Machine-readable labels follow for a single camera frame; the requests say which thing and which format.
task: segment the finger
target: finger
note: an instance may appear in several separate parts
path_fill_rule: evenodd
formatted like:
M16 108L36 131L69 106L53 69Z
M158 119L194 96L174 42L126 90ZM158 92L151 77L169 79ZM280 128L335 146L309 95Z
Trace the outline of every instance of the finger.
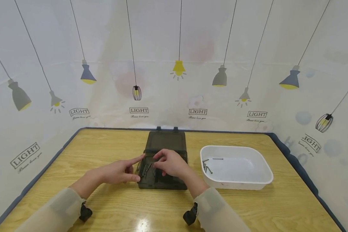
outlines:
M157 161L153 164L153 167L156 168L156 169L161 169L161 170L164 170L165 169L165 166L166 166L166 163L165 162L160 162L160 161Z
M141 161L144 158L145 154L141 154L138 157L132 158L132 159L128 159L127 160L127 166L132 166L133 164L138 163L139 161Z
M139 182L140 181L140 176L135 175L135 174L124 174L122 176L123 181L133 181L133 182Z
M168 153L168 149L161 149L159 152L157 152L154 156L153 156L153 159L158 159L160 158L161 156L166 156L167 153Z
M161 158L158 160L158 162L165 162L165 161L166 161L166 157L165 157L165 156L161 157Z
M130 166L130 167L128 168L128 173L129 173L129 174L132 174L132 173L133 173L133 166Z

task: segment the box lid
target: box lid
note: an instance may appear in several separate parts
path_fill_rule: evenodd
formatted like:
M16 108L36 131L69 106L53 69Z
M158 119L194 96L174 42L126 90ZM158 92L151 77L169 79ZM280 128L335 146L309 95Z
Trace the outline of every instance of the box lid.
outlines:
M178 129L150 131L145 150L157 152L164 148L174 151L186 151L186 135L184 132L178 131Z

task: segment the beige sleeve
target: beige sleeve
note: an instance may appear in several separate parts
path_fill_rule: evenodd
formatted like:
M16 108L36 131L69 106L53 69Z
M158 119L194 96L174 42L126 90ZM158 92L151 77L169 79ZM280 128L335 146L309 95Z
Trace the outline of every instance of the beige sleeve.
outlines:
M71 188L60 191L28 218L17 232L66 232L80 216L84 200Z
M197 218L206 232L249 232L250 229L215 188L208 188L194 200Z

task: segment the wood grain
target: wood grain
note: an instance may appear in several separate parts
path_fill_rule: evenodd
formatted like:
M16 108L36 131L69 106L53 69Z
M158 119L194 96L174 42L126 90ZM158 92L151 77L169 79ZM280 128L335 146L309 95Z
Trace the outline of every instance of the wood grain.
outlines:
M87 170L140 155L148 134L80 131L0 225L0 231L15 230ZM274 174L271 184L261 191L218 190L252 231L340 231L267 135L186 132L186 142L188 164L199 175L199 151L206 145L247 146L264 156ZM203 231L198 221L188 227L182 219L193 205L188 191L139 189L136 183L101 185L87 205L93 216L86 223L77 220L69 231Z

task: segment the forearm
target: forearm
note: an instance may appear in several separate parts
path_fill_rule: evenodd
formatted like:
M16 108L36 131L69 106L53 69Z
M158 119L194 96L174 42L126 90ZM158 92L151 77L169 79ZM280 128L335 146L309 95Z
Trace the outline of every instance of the forearm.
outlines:
M81 198L88 199L89 196L103 183L102 175L97 169L87 171L79 180L73 183L73 189Z
M80 216L83 199L66 188L28 218L16 232L66 232Z
M209 188L209 186L198 176L192 169L188 168L181 179L186 184L191 196L195 199L201 193Z
M242 219L214 188L194 200L198 204L198 220L206 232L250 232Z

